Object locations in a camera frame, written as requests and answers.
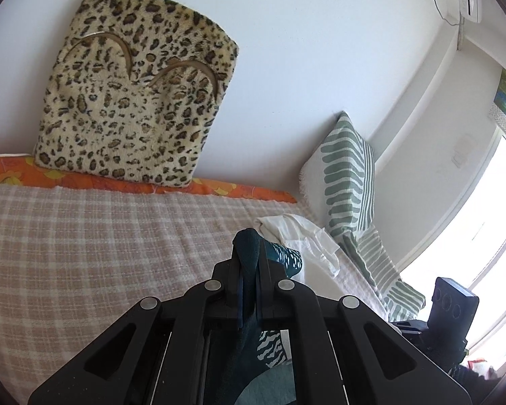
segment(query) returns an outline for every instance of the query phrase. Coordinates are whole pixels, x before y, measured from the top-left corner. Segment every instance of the green striped pillow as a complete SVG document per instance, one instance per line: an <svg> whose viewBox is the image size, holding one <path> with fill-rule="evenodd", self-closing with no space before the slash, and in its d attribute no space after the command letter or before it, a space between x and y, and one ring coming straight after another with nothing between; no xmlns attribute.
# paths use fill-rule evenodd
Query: green striped pillow
<svg viewBox="0 0 506 405"><path fill-rule="evenodd" d="M401 279L373 224L359 235L357 250L376 283L390 321L415 319L425 307L425 296Z"/></svg>
<svg viewBox="0 0 506 405"><path fill-rule="evenodd" d="M341 113L320 146L324 167L330 234L367 230L373 220L375 159L373 149Z"/></svg>
<svg viewBox="0 0 506 405"><path fill-rule="evenodd" d="M375 159L346 113L320 146L327 231L379 296L390 321L416 318L425 297L401 280L372 224Z"/></svg>

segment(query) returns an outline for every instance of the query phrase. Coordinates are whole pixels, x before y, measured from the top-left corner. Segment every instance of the white pillow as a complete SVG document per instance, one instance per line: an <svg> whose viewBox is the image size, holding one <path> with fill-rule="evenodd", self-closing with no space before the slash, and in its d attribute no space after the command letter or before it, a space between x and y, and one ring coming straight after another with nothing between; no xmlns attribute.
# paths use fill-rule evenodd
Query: white pillow
<svg viewBox="0 0 506 405"><path fill-rule="evenodd" d="M324 183L323 166L319 145L300 170L300 193L317 218L320 227L326 227L330 221L329 209L324 196L326 184Z"/></svg>

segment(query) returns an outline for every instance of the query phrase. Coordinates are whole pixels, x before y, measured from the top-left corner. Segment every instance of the orange floral sheet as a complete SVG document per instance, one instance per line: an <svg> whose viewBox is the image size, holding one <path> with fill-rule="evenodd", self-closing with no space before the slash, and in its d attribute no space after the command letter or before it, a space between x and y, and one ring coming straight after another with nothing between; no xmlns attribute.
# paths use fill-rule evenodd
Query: orange floral sheet
<svg viewBox="0 0 506 405"><path fill-rule="evenodd" d="M296 203L290 193L230 182L193 178L187 187L162 187L153 184L96 177L77 172L45 169L34 164L33 157L0 157L0 184L28 187L66 187L69 189L114 190L125 193L182 192L193 195L219 195L233 198Z"/></svg>

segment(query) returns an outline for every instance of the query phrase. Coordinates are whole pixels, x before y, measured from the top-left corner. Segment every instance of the white wall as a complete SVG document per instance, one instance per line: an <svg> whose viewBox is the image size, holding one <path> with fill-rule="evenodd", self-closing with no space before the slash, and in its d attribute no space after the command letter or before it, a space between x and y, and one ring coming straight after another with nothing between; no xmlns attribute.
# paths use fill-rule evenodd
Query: white wall
<svg viewBox="0 0 506 405"><path fill-rule="evenodd" d="M441 26L411 83L368 139L375 155L375 172L386 166L431 102L455 57L457 36L456 27Z"/></svg>
<svg viewBox="0 0 506 405"><path fill-rule="evenodd" d="M46 81L80 1L0 6L0 152L31 151ZM372 134L442 23L432 0L177 1L240 46L195 175L291 190L336 112L347 110L365 138Z"/></svg>
<svg viewBox="0 0 506 405"><path fill-rule="evenodd" d="M506 69L506 14L496 0L482 0L482 22L465 23L465 36Z"/></svg>
<svg viewBox="0 0 506 405"><path fill-rule="evenodd" d="M488 112L500 72L465 42L419 121L376 175L374 224L396 266L435 231L478 173L496 129ZM458 168L452 158L461 147L470 153Z"/></svg>

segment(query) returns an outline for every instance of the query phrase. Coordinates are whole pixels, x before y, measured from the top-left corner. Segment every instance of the black camera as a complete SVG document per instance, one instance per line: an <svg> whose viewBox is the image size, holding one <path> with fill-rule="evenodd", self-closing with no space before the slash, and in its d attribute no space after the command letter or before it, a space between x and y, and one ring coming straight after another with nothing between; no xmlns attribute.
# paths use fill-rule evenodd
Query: black camera
<svg viewBox="0 0 506 405"><path fill-rule="evenodd" d="M480 299L451 278L437 277L427 323L399 321L403 336L445 372L465 358L467 333Z"/></svg>

